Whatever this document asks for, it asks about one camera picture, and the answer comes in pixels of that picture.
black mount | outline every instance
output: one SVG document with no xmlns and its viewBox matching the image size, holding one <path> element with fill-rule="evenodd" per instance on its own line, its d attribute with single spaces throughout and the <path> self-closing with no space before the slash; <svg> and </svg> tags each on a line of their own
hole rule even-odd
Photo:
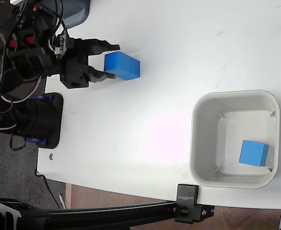
<svg viewBox="0 0 281 230">
<path fill-rule="evenodd" d="M 200 222 L 214 215 L 214 206 L 197 205 L 198 186 L 178 186 L 177 202 L 111 208 L 42 210 L 14 199 L 0 198 L 0 229 L 118 230 L 175 218 Z"/>
</svg>

cable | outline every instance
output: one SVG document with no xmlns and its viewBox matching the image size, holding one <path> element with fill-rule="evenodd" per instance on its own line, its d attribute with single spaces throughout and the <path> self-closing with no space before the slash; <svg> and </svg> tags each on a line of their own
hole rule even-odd
<svg viewBox="0 0 281 230">
<path fill-rule="evenodd" d="M 20 7 L 20 11 L 19 11 L 19 14 L 17 16 L 17 21 L 16 23 L 14 24 L 13 28 L 12 28 L 12 31 L 10 32 L 10 34 L 8 35 L 7 37 L 7 40 L 4 44 L 4 48 L 3 48 L 3 53 L 2 53 L 2 64 L 1 64 L 1 72 L 0 72 L 0 89 L 2 87 L 2 84 L 3 84 L 3 69 L 4 69 L 4 57 L 5 57 L 5 52 L 7 50 L 7 46 L 8 46 L 8 43 L 10 42 L 10 38 L 15 30 L 15 28 L 18 26 L 20 20 L 21 20 L 21 17 L 22 15 L 24 14 L 25 12 L 25 8 L 28 4 L 28 0 L 24 0 L 22 6 Z"/>
<path fill-rule="evenodd" d="M 0 111 L 0 114 L 5 114 L 5 113 L 7 113 L 8 111 L 10 111 L 13 108 L 12 100 L 9 97 L 8 97 L 8 99 L 9 99 L 8 102 L 11 103 L 10 107 L 7 110 L 5 110 L 5 111 Z"/>
<path fill-rule="evenodd" d="M 13 137 L 14 137 L 14 133 L 13 133 L 13 130 L 11 131 L 11 138 L 10 138 L 10 148 L 11 148 L 11 150 L 13 150 L 13 151 L 19 151 L 19 150 L 22 150 L 22 149 L 25 148 L 25 146 L 26 146 L 26 138 L 25 138 L 25 136 L 24 136 L 22 133 L 21 133 L 21 135 L 22 135 L 22 137 L 23 137 L 24 144 L 23 144 L 22 146 L 20 146 L 20 147 L 13 148 L 13 146 L 12 146 L 12 140 L 13 140 Z"/>
<path fill-rule="evenodd" d="M 16 104 L 16 103 L 24 102 L 26 99 L 28 99 L 30 96 L 32 96 L 32 94 L 33 94 L 33 93 L 36 91 L 36 89 L 38 88 L 39 83 L 40 83 L 40 81 L 41 81 L 41 78 L 42 78 L 42 77 L 40 76 L 39 79 L 38 79 L 38 81 L 37 81 L 37 83 L 36 83 L 36 85 L 35 85 L 35 87 L 32 89 L 32 91 L 31 91 L 26 97 L 24 97 L 23 99 L 21 99 L 21 100 L 19 100 L 19 101 L 13 101 L 12 103 L 13 103 L 13 104 Z M 10 101 L 7 100 L 3 95 L 1 96 L 1 98 L 2 98 L 3 101 L 9 102 L 9 103 L 10 103 Z"/>
<path fill-rule="evenodd" d="M 57 207 L 58 209 L 60 209 L 59 204 L 57 203 L 57 201 L 55 200 L 55 198 L 54 198 L 54 196 L 53 196 L 53 194 L 52 194 L 52 192 L 51 192 L 51 189 L 50 189 L 50 187 L 49 187 L 49 185 L 48 185 L 48 181 L 47 181 L 46 177 L 45 177 L 44 175 L 42 175 L 42 174 L 38 174 L 37 167 L 36 167 L 36 169 L 35 169 L 35 176 L 37 176 L 37 177 L 42 177 L 42 178 L 44 179 L 44 182 L 45 182 L 45 184 L 46 184 L 47 190 L 48 190 L 48 192 L 50 193 L 50 196 L 51 196 L 52 200 L 54 201 L 54 204 L 56 205 L 56 207 Z"/>
<path fill-rule="evenodd" d="M 11 126 L 11 127 L 5 127 L 5 128 L 0 128 L 0 130 L 9 130 L 9 129 L 12 129 L 14 127 L 16 127 L 17 124 Z"/>
<path fill-rule="evenodd" d="M 56 37 L 56 35 L 55 35 L 56 31 L 59 29 L 59 26 L 61 24 L 63 24 L 64 30 L 66 29 L 65 23 L 63 23 L 64 11 L 63 11 L 63 1 L 62 0 L 59 0 L 59 6 L 60 6 L 60 15 L 58 17 L 59 20 L 57 21 L 56 26 L 54 27 L 53 31 L 51 32 L 51 36 L 48 40 L 48 46 L 53 52 L 55 52 L 55 48 L 53 48 L 52 45 L 54 43 L 54 37 Z"/>
<path fill-rule="evenodd" d="M 30 79 L 30 80 L 23 80 L 23 83 L 32 83 L 32 82 L 36 82 L 36 81 L 38 81 L 38 79 L 37 78 L 34 78 L 34 79 Z"/>
</svg>

gray floor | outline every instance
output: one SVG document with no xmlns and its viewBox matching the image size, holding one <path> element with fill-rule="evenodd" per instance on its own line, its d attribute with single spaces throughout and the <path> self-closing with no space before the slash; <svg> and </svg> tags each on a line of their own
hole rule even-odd
<svg viewBox="0 0 281 230">
<path fill-rule="evenodd" d="M 0 4 L 0 25 L 9 17 L 12 6 Z M 36 91 L 43 93 L 44 82 Z M 16 95 L 26 95 L 33 85 L 25 85 L 16 89 Z M 21 151 L 12 151 L 9 147 L 10 136 L 0 134 L 0 197 L 15 198 L 30 205 L 40 208 L 56 208 L 46 189 L 42 178 L 35 177 L 38 148 L 33 144 L 27 144 Z M 16 146 L 22 145 L 20 139 L 16 139 Z M 53 194 L 65 195 L 65 184 L 48 181 Z"/>
</svg>

black wire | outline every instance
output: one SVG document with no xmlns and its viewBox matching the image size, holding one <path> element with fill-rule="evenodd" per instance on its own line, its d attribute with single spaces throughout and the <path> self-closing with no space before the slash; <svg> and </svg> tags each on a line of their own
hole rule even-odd
<svg viewBox="0 0 281 230">
<path fill-rule="evenodd" d="M 25 136 L 24 136 L 23 134 L 21 134 L 22 137 L 23 137 L 23 140 L 24 140 L 24 144 L 23 144 L 22 146 L 13 148 L 13 146 L 12 146 L 12 140 L 13 140 L 13 136 L 14 136 L 14 133 L 13 133 L 13 132 L 14 132 L 14 130 L 11 130 L 11 139 L 10 139 L 10 148 L 11 148 L 11 150 L 13 150 L 13 151 L 23 150 L 23 149 L 25 148 L 25 146 L 26 146 L 26 139 L 25 139 Z"/>
<path fill-rule="evenodd" d="M 10 110 L 13 108 L 13 106 L 14 106 L 14 104 L 13 104 L 11 98 L 9 98 L 9 97 L 5 97 L 5 98 L 8 99 L 8 100 L 10 100 L 11 105 L 10 105 L 10 107 L 9 107 L 7 110 L 5 110 L 5 111 L 0 111 L 0 114 L 5 114 L 5 113 L 7 113 L 7 112 L 10 111 Z"/>
<path fill-rule="evenodd" d="M 18 26 L 24 12 L 25 12 L 25 9 L 26 9 L 26 6 L 28 4 L 28 0 L 24 0 L 22 6 L 20 7 L 20 11 L 19 11 L 19 14 L 17 16 L 17 21 L 16 23 L 14 24 L 13 26 L 13 29 L 11 30 L 10 34 L 8 35 L 7 37 L 7 40 L 4 44 L 4 48 L 3 48 L 3 53 L 2 53 L 2 64 L 1 64 L 1 73 L 0 73 L 0 90 L 1 90 L 1 87 L 3 85 L 3 69 L 4 69 L 4 57 L 5 57 L 5 52 L 7 50 L 7 46 L 8 46 L 8 43 L 10 42 L 10 39 L 12 37 L 12 34 L 14 33 L 14 30 L 15 28 Z"/>
<path fill-rule="evenodd" d="M 50 44 L 51 44 L 51 45 L 53 45 L 53 43 L 54 43 L 54 38 L 56 37 L 55 33 L 56 33 L 56 31 L 59 29 L 59 26 L 62 24 L 64 30 L 66 29 L 66 25 L 65 25 L 65 23 L 63 22 L 63 13 L 64 13 L 64 11 L 63 11 L 63 1 L 62 1 L 62 0 L 59 0 L 59 6 L 60 6 L 59 21 L 58 21 L 58 23 L 56 24 L 56 26 L 54 27 L 54 29 L 52 30 L 51 36 L 50 36 L 50 38 L 49 38 Z"/>
<path fill-rule="evenodd" d="M 42 178 L 44 179 L 44 182 L 45 182 L 45 184 L 46 184 L 47 190 L 48 190 L 48 192 L 50 193 L 50 196 L 51 196 L 52 200 L 54 201 L 54 204 L 56 205 L 56 207 L 57 207 L 58 209 L 60 209 L 59 204 L 57 203 L 57 201 L 55 200 L 55 198 L 54 198 L 54 196 L 53 196 L 53 194 L 52 194 L 52 192 L 51 192 L 51 189 L 50 189 L 50 187 L 49 187 L 49 185 L 48 185 L 48 181 L 47 181 L 46 177 L 45 177 L 44 175 L 42 175 L 42 174 L 38 174 L 38 172 L 37 172 L 37 167 L 36 167 L 36 169 L 35 169 L 35 176 L 37 176 L 37 177 L 42 177 Z"/>
</svg>

white cable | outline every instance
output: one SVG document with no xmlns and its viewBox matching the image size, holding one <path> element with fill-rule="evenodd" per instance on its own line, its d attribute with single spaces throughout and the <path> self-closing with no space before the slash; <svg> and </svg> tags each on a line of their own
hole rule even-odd
<svg viewBox="0 0 281 230">
<path fill-rule="evenodd" d="M 16 103 L 20 103 L 20 102 L 24 102 L 26 99 L 28 99 L 30 96 L 32 96 L 32 94 L 37 90 L 38 86 L 39 86 L 39 83 L 40 83 L 40 80 L 41 80 L 41 76 L 39 77 L 35 87 L 33 88 L 33 90 L 23 99 L 19 100 L 19 101 L 13 101 L 14 104 Z M 1 96 L 2 100 L 5 101 L 5 102 L 8 102 L 8 103 L 12 103 L 10 100 L 7 100 L 4 96 Z"/>
<path fill-rule="evenodd" d="M 0 130 L 8 130 L 8 129 L 11 129 L 11 128 L 14 128 L 16 127 L 17 124 L 11 126 L 11 127 L 5 127 L 5 128 L 0 128 Z"/>
</svg>

